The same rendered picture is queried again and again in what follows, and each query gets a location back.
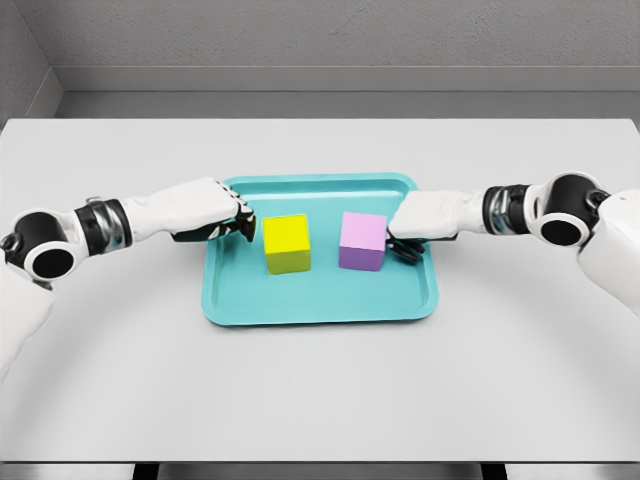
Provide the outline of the yellow cube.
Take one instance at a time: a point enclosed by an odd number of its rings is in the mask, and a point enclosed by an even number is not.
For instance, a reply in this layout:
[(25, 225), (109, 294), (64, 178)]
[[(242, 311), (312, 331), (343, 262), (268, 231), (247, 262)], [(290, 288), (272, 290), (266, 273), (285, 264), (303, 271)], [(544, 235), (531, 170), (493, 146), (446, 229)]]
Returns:
[(262, 220), (264, 254), (271, 275), (311, 269), (311, 244), (305, 215)]

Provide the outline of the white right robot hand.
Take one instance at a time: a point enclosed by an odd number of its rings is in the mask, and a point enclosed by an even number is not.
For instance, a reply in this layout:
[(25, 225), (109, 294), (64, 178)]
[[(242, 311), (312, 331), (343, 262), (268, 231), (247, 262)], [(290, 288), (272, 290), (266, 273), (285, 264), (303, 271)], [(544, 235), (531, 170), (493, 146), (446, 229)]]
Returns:
[(399, 259), (416, 264), (433, 240), (455, 239), (470, 196), (454, 191), (411, 191), (387, 227), (386, 245)]

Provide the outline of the purple cube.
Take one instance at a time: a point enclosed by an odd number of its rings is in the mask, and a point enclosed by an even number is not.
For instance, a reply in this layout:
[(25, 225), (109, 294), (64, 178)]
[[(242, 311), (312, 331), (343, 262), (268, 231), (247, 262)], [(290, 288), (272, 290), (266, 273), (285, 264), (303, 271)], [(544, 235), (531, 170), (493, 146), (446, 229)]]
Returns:
[(339, 267), (381, 270), (386, 249), (387, 218), (377, 214), (344, 212), (339, 240)]

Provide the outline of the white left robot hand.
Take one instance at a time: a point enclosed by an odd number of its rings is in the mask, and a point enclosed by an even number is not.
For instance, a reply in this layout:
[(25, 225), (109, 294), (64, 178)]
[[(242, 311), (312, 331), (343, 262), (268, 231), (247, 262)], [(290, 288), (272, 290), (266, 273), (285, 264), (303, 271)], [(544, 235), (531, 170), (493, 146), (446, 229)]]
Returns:
[(252, 208), (231, 187), (202, 178), (160, 193), (160, 225), (176, 242), (216, 240), (238, 232), (254, 240), (257, 219)]

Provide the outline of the teal tray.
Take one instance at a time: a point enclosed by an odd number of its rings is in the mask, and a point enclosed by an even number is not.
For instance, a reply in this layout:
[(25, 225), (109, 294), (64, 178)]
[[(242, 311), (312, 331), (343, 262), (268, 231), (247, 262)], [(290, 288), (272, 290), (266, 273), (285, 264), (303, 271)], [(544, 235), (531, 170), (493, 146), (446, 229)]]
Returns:
[(400, 173), (237, 176), (226, 181), (259, 219), (304, 214), (311, 242), (307, 272), (271, 275), (263, 239), (232, 234), (206, 250), (201, 307), (222, 326), (404, 321), (436, 309), (431, 253), (415, 265), (386, 253), (380, 272), (342, 269), (344, 212), (392, 217), (416, 182)]

